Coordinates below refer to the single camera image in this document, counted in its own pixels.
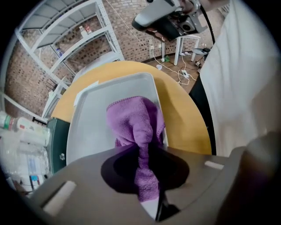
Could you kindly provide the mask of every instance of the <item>white shirt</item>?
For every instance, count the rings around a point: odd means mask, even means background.
[[[201,69],[212,114],[216,152],[239,146],[281,127],[279,50],[261,20],[239,0]]]

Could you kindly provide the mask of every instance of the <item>black pants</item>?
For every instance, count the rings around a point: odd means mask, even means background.
[[[200,75],[198,76],[192,90],[189,93],[190,97],[196,104],[197,108],[199,109],[203,120],[207,126],[211,147],[212,147],[212,155],[216,155],[216,141],[215,141],[215,132],[213,126],[213,120],[211,116],[211,111],[208,103],[208,99],[202,85],[202,81]]]

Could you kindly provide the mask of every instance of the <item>purple cloth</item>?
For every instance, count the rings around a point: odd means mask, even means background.
[[[136,143],[140,148],[135,176],[139,201],[157,198],[158,180],[148,167],[148,144],[163,143],[165,124],[161,110],[145,97],[125,98],[108,106],[107,122],[117,136],[116,146]]]

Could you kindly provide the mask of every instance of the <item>yellow wooden table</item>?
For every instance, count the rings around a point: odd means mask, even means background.
[[[170,147],[211,154],[211,144],[204,120],[188,93],[164,72],[150,65],[120,61],[95,68],[71,84],[56,105],[52,117],[71,122],[73,103],[79,91],[95,81],[99,83],[138,72],[153,75],[166,124]]]

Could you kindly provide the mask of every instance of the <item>plastic tray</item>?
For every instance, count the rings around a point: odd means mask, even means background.
[[[110,80],[81,95],[70,123],[67,165],[84,156],[114,148],[116,136],[106,123],[106,108],[115,101],[133,96],[144,96],[161,108],[153,76],[149,73]],[[162,135],[164,146],[168,146],[166,130]]]

